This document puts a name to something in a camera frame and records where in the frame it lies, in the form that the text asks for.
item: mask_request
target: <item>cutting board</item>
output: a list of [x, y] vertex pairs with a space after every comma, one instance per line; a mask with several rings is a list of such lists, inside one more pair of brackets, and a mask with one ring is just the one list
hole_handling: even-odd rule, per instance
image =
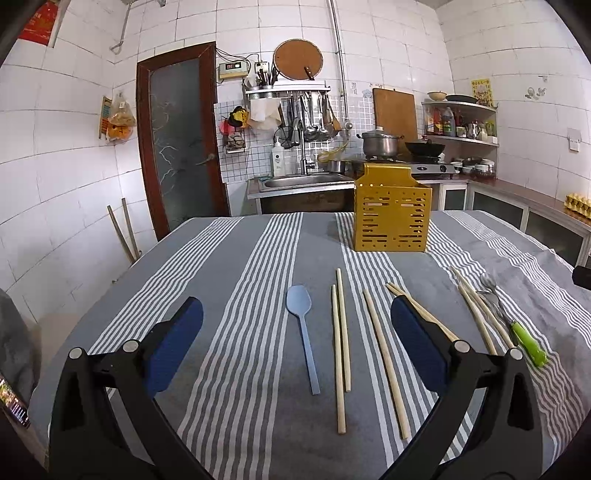
[[376, 127], [384, 127], [391, 135], [404, 135], [404, 140], [398, 142], [398, 151], [408, 154], [404, 142], [414, 142], [418, 138], [414, 95], [374, 88], [374, 112]]

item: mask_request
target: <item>door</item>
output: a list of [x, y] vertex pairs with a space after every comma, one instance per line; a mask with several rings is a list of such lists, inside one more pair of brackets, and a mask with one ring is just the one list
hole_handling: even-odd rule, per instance
[[138, 139], [156, 237], [229, 214], [217, 161], [215, 42], [138, 63]]

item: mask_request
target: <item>utensil with green handle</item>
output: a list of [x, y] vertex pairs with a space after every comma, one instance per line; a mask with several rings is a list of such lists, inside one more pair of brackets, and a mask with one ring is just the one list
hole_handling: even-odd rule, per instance
[[503, 320], [510, 325], [511, 330], [513, 330], [519, 339], [519, 343], [527, 351], [531, 361], [538, 368], [543, 367], [548, 361], [546, 352], [541, 349], [540, 344], [530, 335], [530, 333], [523, 327], [522, 324], [507, 314], [503, 304], [501, 303], [501, 299], [499, 299], [499, 296], [496, 292], [496, 281], [488, 273], [483, 273], [480, 276], [480, 282], [485, 288], [488, 288], [496, 296], [499, 304], [499, 312], [503, 316]]

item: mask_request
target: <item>digital display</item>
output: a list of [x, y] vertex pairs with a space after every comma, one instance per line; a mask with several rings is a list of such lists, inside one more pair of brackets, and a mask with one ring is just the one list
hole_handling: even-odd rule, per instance
[[27, 408], [17, 398], [15, 393], [8, 385], [8, 382], [4, 380], [3, 376], [0, 375], [0, 401], [11, 413], [12, 417], [24, 427], [29, 426], [29, 415], [27, 414]]

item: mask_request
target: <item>gray fabric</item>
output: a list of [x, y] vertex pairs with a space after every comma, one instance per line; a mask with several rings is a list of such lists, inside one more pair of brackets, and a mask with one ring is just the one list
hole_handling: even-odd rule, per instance
[[[67, 352], [112, 351], [169, 319], [187, 296], [205, 319], [170, 388], [157, 400], [188, 448], [215, 478], [376, 479], [407, 444], [400, 439], [388, 381], [365, 301], [374, 298], [392, 352], [411, 432], [436, 401], [426, 391], [391, 322], [384, 283], [406, 288], [478, 351], [485, 347], [449, 267], [481, 289], [494, 273], [501, 299], [549, 354], [531, 368], [544, 427], [544, 466], [565, 448], [589, 410], [589, 292], [543, 245], [482, 212], [433, 212], [425, 253], [355, 252], [350, 213], [296, 213], [193, 219], [143, 257], [72, 332], [41, 379], [30, 416], [43, 434]], [[347, 434], [336, 433], [330, 286], [343, 270], [352, 391], [345, 395]], [[321, 394], [310, 394], [297, 319], [284, 297], [307, 286], [307, 315]], [[499, 351], [504, 346], [491, 329]], [[482, 393], [446, 455], [457, 456], [476, 418]], [[112, 402], [121, 410], [118, 396]], [[127, 422], [124, 433], [136, 445]]]
[[0, 290], [0, 374], [25, 403], [35, 383], [33, 355], [27, 325], [12, 299]]

